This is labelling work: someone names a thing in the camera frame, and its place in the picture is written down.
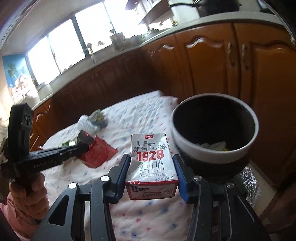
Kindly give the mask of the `left hand holding gripper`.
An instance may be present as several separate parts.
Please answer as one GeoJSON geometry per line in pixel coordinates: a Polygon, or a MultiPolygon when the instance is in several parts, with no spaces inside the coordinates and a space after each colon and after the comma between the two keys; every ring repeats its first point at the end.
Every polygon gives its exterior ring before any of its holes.
{"type": "Polygon", "coordinates": [[[44,175],[38,173],[31,185],[32,190],[29,193],[16,182],[9,184],[9,190],[16,207],[26,215],[37,220],[42,220],[49,210],[49,201],[44,182],[44,175]]]}

